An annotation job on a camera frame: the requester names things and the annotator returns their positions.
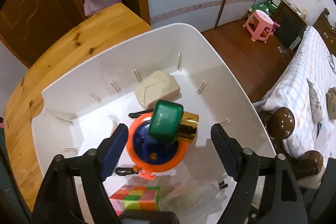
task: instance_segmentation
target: brown wooden door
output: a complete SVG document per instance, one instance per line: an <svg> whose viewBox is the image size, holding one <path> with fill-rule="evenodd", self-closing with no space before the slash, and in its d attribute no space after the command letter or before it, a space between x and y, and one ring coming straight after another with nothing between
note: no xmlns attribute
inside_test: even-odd
<svg viewBox="0 0 336 224"><path fill-rule="evenodd" d="M0 11L0 34L33 64L82 20L73 0L7 0Z"/></svg>

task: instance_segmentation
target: wooden floor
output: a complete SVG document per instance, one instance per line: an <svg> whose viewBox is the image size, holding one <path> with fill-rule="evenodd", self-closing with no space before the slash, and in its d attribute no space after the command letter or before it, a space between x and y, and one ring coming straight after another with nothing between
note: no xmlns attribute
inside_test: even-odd
<svg viewBox="0 0 336 224"><path fill-rule="evenodd" d="M251 102L259 101L279 79L294 53L283 47L274 35L267 43L251 40L251 34L243 27L246 19L237 20L203 33L228 65Z"/></svg>

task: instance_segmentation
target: plaid bedsheet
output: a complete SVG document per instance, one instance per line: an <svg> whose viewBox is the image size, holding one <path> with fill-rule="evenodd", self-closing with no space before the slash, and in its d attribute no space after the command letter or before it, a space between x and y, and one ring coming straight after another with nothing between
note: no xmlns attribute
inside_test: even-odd
<svg viewBox="0 0 336 224"><path fill-rule="evenodd" d="M331 121L327 112L326 93L336 86L336 76L329 65L330 53L319 33L308 27L294 58L274 87L267 92L262 109L274 111L278 107L289 108L295 117L293 134L283 141L286 152L298 158L309 150L314 150L317 125L312 121L307 78L314 83L321 102L323 122L330 122L334 129L329 133L327 147L320 151L326 166L329 157L336 157L336 123Z"/></svg>

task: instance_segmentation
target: stool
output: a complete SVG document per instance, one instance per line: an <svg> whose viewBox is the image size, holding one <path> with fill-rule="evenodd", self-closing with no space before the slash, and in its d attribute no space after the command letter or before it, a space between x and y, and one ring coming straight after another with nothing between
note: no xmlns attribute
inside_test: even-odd
<svg viewBox="0 0 336 224"><path fill-rule="evenodd" d="M259 21L259 23L254 22L252 20L253 17L255 17ZM251 29L249 24L254 25L254 27L256 28L255 31ZM269 35L272 32L273 25L273 20L271 20L271 18L265 12L261 10L255 10L253 14L249 17L249 19L245 22L243 27L246 27L246 29L248 29L248 31L251 33L252 41L261 40L266 43Z"/></svg>

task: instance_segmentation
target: rubik's cube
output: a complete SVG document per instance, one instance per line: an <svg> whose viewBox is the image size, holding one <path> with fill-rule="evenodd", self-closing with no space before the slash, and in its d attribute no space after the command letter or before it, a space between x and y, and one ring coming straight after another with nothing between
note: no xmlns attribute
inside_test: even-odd
<svg viewBox="0 0 336 224"><path fill-rule="evenodd" d="M159 200L160 187L124 185L110 196L117 215L125 210L158 211Z"/></svg>

